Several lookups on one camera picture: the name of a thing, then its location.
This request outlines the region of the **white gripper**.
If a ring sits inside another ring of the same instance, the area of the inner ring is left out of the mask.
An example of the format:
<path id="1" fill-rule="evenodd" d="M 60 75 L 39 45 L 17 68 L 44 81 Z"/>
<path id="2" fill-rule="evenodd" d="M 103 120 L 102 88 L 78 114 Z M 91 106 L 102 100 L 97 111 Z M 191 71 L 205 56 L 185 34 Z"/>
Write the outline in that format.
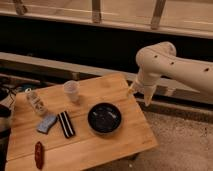
<path id="1" fill-rule="evenodd" d="M 140 70 L 136 76 L 136 82 L 133 82 L 128 88 L 127 95 L 134 95 L 138 92 L 143 93 L 145 105 L 149 106 L 156 91 L 157 81 L 159 79 L 159 74 L 148 73 Z"/>

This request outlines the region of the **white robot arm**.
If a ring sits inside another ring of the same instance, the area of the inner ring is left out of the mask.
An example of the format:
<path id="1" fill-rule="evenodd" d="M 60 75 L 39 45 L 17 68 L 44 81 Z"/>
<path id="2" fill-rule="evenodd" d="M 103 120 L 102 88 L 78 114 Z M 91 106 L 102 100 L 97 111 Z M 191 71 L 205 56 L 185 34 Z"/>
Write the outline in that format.
<path id="1" fill-rule="evenodd" d="M 174 79 L 199 92 L 213 95 L 213 62 L 184 59 L 176 56 L 171 42 L 146 46 L 136 54 L 139 67 L 128 93 L 143 93 L 149 106 L 162 76 Z"/>

